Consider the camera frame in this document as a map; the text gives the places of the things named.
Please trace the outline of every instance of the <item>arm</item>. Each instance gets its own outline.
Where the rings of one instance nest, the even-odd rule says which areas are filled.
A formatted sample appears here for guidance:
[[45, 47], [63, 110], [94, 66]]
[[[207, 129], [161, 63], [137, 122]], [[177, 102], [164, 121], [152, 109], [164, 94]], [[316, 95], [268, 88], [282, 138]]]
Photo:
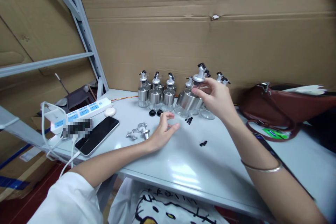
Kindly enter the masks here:
[[173, 118], [174, 114], [171, 112], [162, 113], [159, 126], [144, 142], [95, 156], [69, 171], [82, 175], [93, 187], [99, 185], [128, 163], [157, 151], [168, 143], [171, 136], [180, 127], [179, 124], [171, 126], [167, 123], [167, 120]]
[[[278, 161], [254, 137], [239, 118], [229, 89], [214, 79], [205, 83], [210, 94], [192, 91], [226, 126], [245, 164], [258, 169], [274, 169]], [[280, 223], [327, 223], [314, 201], [286, 169], [263, 173], [246, 169], [259, 194]]]

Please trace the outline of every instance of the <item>black rubber stopper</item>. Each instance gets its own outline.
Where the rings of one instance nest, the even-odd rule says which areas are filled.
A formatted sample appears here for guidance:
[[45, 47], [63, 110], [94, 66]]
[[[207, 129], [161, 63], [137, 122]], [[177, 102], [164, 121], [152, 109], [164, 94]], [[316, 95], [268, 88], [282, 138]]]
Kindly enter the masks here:
[[155, 114], [156, 114], [156, 113], [155, 113], [155, 110], [151, 110], [151, 111], [149, 112], [149, 115], [150, 115], [150, 116], [155, 116]]
[[162, 113], [163, 113], [162, 110], [158, 110], [158, 111], [156, 112], [157, 116], [161, 116]]

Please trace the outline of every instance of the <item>white round object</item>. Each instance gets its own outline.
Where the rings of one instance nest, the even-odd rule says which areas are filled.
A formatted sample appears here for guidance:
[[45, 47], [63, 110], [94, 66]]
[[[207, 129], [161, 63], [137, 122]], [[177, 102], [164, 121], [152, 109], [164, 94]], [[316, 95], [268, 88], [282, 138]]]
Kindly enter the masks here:
[[114, 116], [115, 113], [116, 113], [115, 108], [107, 108], [105, 110], [105, 116]]

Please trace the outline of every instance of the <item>cartoon print shirt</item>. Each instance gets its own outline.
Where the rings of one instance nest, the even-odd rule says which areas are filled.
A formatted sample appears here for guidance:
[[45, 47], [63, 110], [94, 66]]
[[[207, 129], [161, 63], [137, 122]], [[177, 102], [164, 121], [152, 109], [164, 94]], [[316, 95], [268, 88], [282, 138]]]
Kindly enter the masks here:
[[[114, 223], [216, 223], [228, 222], [213, 206], [180, 194], [126, 178], [111, 206]], [[29, 220], [36, 223], [103, 223], [95, 189], [78, 173], [65, 173]]]
[[228, 224], [213, 205], [126, 178], [110, 209], [109, 224]]

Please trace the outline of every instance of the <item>metal shelving rack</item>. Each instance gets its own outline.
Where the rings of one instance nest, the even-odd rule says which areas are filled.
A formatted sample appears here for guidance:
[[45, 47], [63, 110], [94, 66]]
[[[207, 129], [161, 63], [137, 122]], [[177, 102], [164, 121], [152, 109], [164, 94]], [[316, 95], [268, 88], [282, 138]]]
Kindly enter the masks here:
[[[19, 74], [22, 72], [31, 71], [42, 67], [47, 67], [50, 65], [56, 65], [67, 61], [88, 57], [92, 65], [94, 74], [98, 80], [97, 98], [99, 98], [103, 94], [103, 86], [106, 91], [108, 91], [109, 87], [103, 71], [102, 63], [100, 62], [98, 56], [95, 42], [92, 37], [92, 33], [90, 30], [88, 19], [85, 14], [82, 0], [63, 0], [63, 1], [71, 11], [71, 14], [77, 26], [78, 33], [81, 37], [86, 52], [81, 54], [69, 55], [59, 58], [47, 59], [43, 61], [37, 61], [22, 65], [1, 68], [0, 78], [14, 74]], [[12, 135], [22, 139], [23, 141], [31, 145], [37, 147], [42, 147], [44, 145], [42, 136], [38, 132], [36, 132], [33, 128], [29, 127], [18, 117], [14, 116], [1, 106], [0, 106], [0, 127], [1, 127], [0, 129], [6, 130], [7, 132], [11, 133]]]

